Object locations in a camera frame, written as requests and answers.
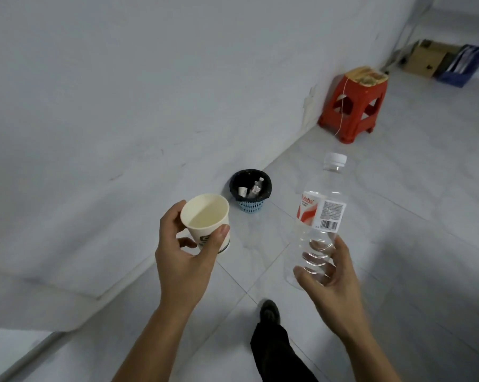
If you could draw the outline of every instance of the plastic bottle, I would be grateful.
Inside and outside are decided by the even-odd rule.
[[[252,189],[248,193],[247,198],[256,198],[256,197],[259,196],[259,192],[262,189],[262,182],[263,181],[264,181],[264,178],[261,177],[261,178],[259,178],[258,181],[255,182],[254,186],[252,187]]]
[[[347,156],[327,153],[323,170],[305,185],[297,211],[291,243],[284,254],[286,280],[296,288],[300,285],[293,273],[295,266],[323,276],[320,268],[329,261],[347,204],[342,170]]]

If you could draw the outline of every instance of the black shoe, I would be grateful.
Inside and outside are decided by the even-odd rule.
[[[272,300],[267,300],[262,303],[261,307],[261,322],[270,321],[275,324],[280,324],[280,312],[278,307]]]

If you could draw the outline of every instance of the hand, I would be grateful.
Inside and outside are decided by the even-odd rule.
[[[214,262],[230,226],[224,224],[211,233],[204,248],[196,256],[181,248],[196,248],[188,237],[176,238],[185,229],[180,213],[185,200],[179,201],[160,220],[160,240],[156,249],[156,265],[161,285],[160,306],[188,317],[206,291]]]
[[[358,336],[369,333],[370,328],[349,248],[338,235],[330,256],[335,265],[304,254],[306,260],[320,265],[323,274],[311,275],[304,268],[295,267],[294,275],[314,302],[326,325],[343,342],[355,340]]]

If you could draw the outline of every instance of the forearm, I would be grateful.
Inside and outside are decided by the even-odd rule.
[[[188,315],[160,305],[124,360],[113,382],[166,382]]]
[[[344,341],[357,382],[400,382],[381,347],[370,332]]]

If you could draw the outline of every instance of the brown cardboard box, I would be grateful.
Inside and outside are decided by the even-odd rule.
[[[416,43],[408,62],[404,66],[406,72],[431,78],[445,57],[455,57],[462,46],[423,40]]]

